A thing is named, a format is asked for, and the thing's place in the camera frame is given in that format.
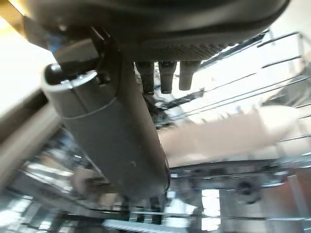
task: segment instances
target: textured plastic surface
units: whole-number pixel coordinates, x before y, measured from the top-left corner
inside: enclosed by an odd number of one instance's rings
[[[163,194],[169,173],[164,151],[130,64],[109,58],[116,90],[87,74],[42,88],[79,146],[121,194],[134,200]]]
[[[22,0],[49,26],[104,28],[133,61],[199,61],[272,24],[289,0]]]

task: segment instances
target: blurry object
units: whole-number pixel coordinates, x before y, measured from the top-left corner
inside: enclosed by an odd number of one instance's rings
[[[129,232],[142,233],[187,233],[186,229],[177,229],[173,227],[158,226],[155,224],[127,222],[120,220],[105,220],[103,225],[107,228],[118,229]]]
[[[162,111],[165,111],[165,110],[169,110],[169,109],[174,108],[174,107],[178,107],[181,104],[189,103],[192,100],[196,100],[197,98],[201,98],[203,96],[203,94],[204,94],[204,88],[200,89],[197,92],[193,92],[191,94],[188,94],[184,97],[172,100],[170,102],[159,102],[158,103],[160,105],[159,109]]]
[[[268,106],[203,124],[159,131],[169,166],[219,160],[279,141],[295,124],[299,110]]]
[[[29,160],[60,126],[60,117],[47,104],[4,141],[0,149],[0,188],[7,184],[14,172]]]

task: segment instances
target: dishwasher rack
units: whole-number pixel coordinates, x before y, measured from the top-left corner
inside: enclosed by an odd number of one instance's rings
[[[307,82],[311,78],[311,67],[305,59],[303,40],[309,40],[303,34],[295,32],[273,38],[258,47],[277,43],[289,36],[298,36],[300,55],[266,64],[262,68],[299,59],[304,69],[298,75],[172,116],[170,122],[161,122],[158,128],[226,104]],[[7,195],[1,197],[6,200],[3,203],[8,203],[4,205],[0,202],[1,212],[6,211],[11,218],[16,218],[4,229],[17,233],[86,230],[311,232],[311,129],[304,122],[311,117],[311,108],[308,112],[311,96],[295,107],[306,109],[295,129],[299,135],[291,135],[264,150],[266,157],[262,157],[262,152],[250,152],[245,157],[239,155],[205,164],[172,168],[172,184],[166,195],[141,203],[131,203],[116,195],[109,205],[99,205],[94,199],[82,197],[74,191],[70,183],[73,171],[79,167],[90,168],[90,165],[70,134],[61,128],[33,159],[16,172],[7,187]],[[308,144],[305,151],[300,153],[298,150],[297,154],[288,152],[292,146],[285,144],[299,140],[305,140],[304,144]]]

